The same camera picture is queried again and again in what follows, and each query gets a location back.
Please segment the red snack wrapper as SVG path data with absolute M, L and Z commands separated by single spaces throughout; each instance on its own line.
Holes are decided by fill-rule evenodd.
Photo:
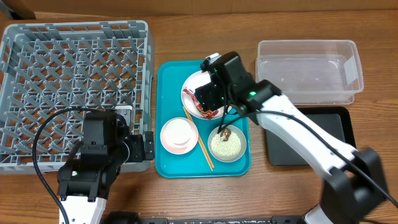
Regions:
M 218 114 L 218 110 L 215 111 L 204 111 L 200 102 L 197 100 L 196 96 L 193 94 L 191 90 L 188 88 L 184 88 L 182 90 L 185 94 L 187 94 L 193 101 L 195 108 L 198 110 L 198 112 L 205 118 L 205 119 L 212 119 Z

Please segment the grey bowl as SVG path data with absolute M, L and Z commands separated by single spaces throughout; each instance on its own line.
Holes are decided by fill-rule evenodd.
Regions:
M 219 160 L 219 161 L 221 161 L 221 162 L 235 162 L 235 161 L 239 160 L 241 157 L 243 157 L 244 153 L 246 152 L 246 147 L 247 147 L 246 137 L 245 137 L 244 133 L 239 128 L 237 128 L 235 126 L 228 126 L 227 128 L 230 129 L 231 132 L 234 132 L 234 133 L 236 133 L 239 136 L 239 138 L 241 140 L 241 152 L 240 152 L 239 157 L 236 160 L 234 160 L 234 161 L 221 161 L 221 160 Z M 218 128 L 215 128 L 214 130 L 212 130 L 212 132 L 210 133 L 210 135 L 208 137 L 208 148 L 209 148 L 210 154 L 213 157 L 214 157 L 214 155 L 211 152 L 210 141 L 216 134 L 220 134 L 220 133 L 218 133 Z

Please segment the brown food piece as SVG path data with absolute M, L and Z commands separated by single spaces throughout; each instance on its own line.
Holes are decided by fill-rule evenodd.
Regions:
M 228 128 L 224 128 L 224 130 L 220 132 L 220 138 L 222 141 L 228 141 L 230 135 L 231 135 L 231 130 Z

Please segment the white cup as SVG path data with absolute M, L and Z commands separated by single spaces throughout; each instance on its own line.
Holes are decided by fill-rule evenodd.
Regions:
M 188 142 L 192 137 L 190 124 L 184 119 L 177 118 L 169 121 L 165 129 L 166 140 L 172 144 L 182 145 Z

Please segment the white rice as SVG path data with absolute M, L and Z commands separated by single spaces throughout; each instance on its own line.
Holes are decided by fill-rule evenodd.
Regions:
M 210 141 L 211 152 L 215 158 L 221 161 L 234 161 L 241 152 L 241 140 L 239 136 L 231 132 L 228 137 L 216 134 Z

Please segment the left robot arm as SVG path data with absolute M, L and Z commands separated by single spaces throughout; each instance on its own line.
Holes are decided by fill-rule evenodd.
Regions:
M 154 160 L 154 134 L 134 133 L 134 117 L 132 106 L 86 114 L 83 137 L 58 170 L 60 223 L 100 223 L 118 175 L 142 172 Z

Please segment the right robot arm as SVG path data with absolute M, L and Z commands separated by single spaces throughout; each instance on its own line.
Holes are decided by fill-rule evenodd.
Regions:
M 385 200 L 397 205 L 375 150 L 359 151 L 326 132 L 270 81 L 256 82 L 237 52 L 210 55 L 200 68 L 210 82 L 194 94 L 205 111 L 232 106 L 286 142 L 322 179 L 320 202 L 299 223 L 359 223 Z

